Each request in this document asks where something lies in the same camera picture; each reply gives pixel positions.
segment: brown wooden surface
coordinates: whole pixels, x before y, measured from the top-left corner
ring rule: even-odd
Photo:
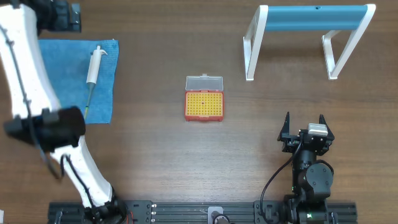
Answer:
[[[323,113],[336,136],[323,156],[335,168],[331,199],[357,203],[360,223],[398,220],[398,2],[374,0],[376,14],[339,79],[326,75],[324,32],[266,33],[254,82],[244,79],[242,36],[260,4],[366,4],[366,1],[81,1],[82,34],[116,39],[120,55],[109,125],[89,125],[87,144],[104,177],[125,199],[252,202],[288,158],[276,137]],[[348,38],[335,37],[339,55]],[[222,123],[183,117],[185,77],[224,78]],[[0,122],[11,101],[0,75]],[[0,129],[0,209],[6,223],[45,223],[48,203],[78,202],[68,178],[53,180],[32,147]],[[266,199],[291,189],[291,170]]]

